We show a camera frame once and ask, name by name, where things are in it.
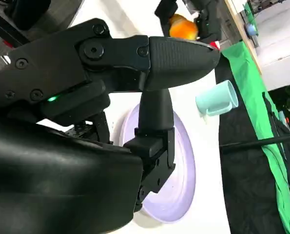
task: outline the mug handle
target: mug handle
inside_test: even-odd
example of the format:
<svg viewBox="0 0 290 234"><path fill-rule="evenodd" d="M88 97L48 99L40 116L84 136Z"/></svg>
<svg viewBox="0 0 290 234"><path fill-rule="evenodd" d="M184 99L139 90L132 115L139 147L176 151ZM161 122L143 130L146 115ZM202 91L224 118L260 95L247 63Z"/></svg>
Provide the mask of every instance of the mug handle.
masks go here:
<svg viewBox="0 0 290 234"><path fill-rule="evenodd" d="M232 109L232 102L230 101L228 106L226 106L222 109L219 109L219 110L215 110L215 111L209 111L207 109L206 113L209 116L215 116L215 115L221 115L223 113L226 113L226 112L230 111L231 109Z"/></svg>

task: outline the black cloth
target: black cloth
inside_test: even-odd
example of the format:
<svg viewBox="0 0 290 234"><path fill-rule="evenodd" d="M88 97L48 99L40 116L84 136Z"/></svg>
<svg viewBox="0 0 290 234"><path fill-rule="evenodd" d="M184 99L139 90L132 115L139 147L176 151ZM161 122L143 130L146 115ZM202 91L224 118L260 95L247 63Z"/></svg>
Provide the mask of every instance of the black cloth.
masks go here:
<svg viewBox="0 0 290 234"><path fill-rule="evenodd" d="M257 140L227 58L221 55L216 82L230 80L239 107L220 115L219 144ZM261 148L221 153L223 190L232 234L285 234L276 200L275 179Z"/></svg>

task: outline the green fabric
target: green fabric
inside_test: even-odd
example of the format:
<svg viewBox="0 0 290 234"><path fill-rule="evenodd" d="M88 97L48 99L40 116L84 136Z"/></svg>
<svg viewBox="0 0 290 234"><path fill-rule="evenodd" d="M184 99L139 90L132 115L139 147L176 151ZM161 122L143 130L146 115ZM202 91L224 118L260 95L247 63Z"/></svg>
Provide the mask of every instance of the green fabric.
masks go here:
<svg viewBox="0 0 290 234"><path fill-rule="evenodd" d="M222 54L230 61L232 74L248 110L257 138L274 137L266 105L262 97L263 92L266 92L266 97L270 101L272 110L277 117L278 111L265 88L244 42L239 42L229 47ZM271 172L276 181L279 214L286 233L290 234L290 190L287 182L287 170L276 144L263 147L263 151L268 158Z"/></svg>
<svg viewBox="0 0 290 234"><path fill-rule="evenodd" d="M258 34L257 24L256 24L254 15L253 15L248 3L246 3L244 5L244 9L247 11L247 14L248 14L247 16L248 16L249 23L251 23L251 24L253 24L255 26L256 32Z"/></svg>

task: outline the black plastic housing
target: black plastic housing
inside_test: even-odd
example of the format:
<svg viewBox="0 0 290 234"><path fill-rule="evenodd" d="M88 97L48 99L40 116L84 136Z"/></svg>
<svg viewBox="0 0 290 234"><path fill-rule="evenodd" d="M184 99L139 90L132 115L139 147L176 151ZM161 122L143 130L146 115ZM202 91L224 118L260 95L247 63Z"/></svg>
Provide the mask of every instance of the black plastic housing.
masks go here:
<svg viewBox="0 0 290 234"><path fill-rule="evenodd" d="M133 218L142 170L128 149L0 118L0 234L122 227Z"/></svg>

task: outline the purple plate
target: purple plate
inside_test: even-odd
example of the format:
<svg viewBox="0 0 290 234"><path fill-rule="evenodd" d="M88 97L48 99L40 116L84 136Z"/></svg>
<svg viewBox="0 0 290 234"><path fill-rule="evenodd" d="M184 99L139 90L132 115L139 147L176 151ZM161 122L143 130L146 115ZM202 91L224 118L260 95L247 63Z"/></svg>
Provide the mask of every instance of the purple plate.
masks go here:
<svg viewBox="0 0 290 234"><path fill-rule="evenodd" d="M139 105L125 118L120 133L122 146L134 138L134 128L138 126ZM150 192L143 201L143 210L163 223L180 220L190 208L195 189L195 165L193 148L184 124L174 112L176 167L170 178L155 194Z"/></svg>

